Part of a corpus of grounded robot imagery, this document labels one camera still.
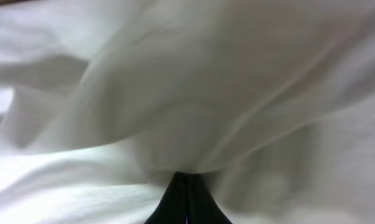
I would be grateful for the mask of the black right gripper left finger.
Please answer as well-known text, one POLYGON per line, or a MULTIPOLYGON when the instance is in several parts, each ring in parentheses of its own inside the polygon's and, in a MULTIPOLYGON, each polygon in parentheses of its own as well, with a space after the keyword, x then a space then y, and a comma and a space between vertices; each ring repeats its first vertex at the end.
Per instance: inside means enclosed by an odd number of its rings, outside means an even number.
POLYGON ((145 224, 186 224, 186 174, 176 172, 166 188, 157 208, 145 224))

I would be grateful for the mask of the white t-shirt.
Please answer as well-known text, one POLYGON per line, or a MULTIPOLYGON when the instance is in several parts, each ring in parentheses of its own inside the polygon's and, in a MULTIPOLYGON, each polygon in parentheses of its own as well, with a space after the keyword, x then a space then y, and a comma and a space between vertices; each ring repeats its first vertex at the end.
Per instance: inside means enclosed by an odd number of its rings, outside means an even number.
POLYGON ((0 1, 0 223, 375 223, 375 1, 0 1))

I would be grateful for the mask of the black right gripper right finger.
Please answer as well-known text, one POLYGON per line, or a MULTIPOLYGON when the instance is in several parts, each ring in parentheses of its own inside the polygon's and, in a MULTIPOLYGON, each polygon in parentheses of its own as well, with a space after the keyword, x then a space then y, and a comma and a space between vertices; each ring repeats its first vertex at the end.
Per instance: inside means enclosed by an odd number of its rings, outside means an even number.
POLYGON ((186 189, 188 224, 232 224, 217 206, 200 175, 187 174, 186 189))

